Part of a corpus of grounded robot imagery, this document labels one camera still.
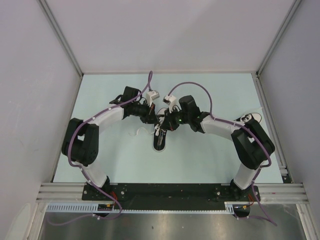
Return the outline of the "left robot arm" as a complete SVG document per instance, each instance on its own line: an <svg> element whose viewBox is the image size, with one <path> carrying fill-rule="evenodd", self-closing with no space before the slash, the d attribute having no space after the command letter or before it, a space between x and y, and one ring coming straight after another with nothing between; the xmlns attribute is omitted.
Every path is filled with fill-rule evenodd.
<svg viewBox="0 0 320 240"><path fill-rule="evenodd" d="M126 86L123 94L109 102L109 106L88 120L72 118L65 133L61 152L68 157L71 166L79 168L87 182L93 186L93 194L100 200L110 196L110 179L98 166L99 135L112 124L129 116L139 117L144 124L156 124L154 100L160 95L149 90L141 103L142 92Z"/></svg>

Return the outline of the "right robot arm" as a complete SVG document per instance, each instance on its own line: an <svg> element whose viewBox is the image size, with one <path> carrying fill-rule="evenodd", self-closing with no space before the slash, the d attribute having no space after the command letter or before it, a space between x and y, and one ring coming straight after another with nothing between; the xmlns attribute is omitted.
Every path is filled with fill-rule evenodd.
<svg viewBox="0 0 320 240"><path fill-rule="evenodd" d="M237 201L247 197L261 169L271 165L271 154L275 151L275 145L255 115L250 114L247 118L235 121L213 117L209 112L200 111L191 95L180 99L167 95L163 102L168 108L159 115L154 145L162 146L164 143L160 140L164 138L165 132L175 131L180 125L189 125L194 132L232 141L240 166L230 182L230 195Z"/></svg>

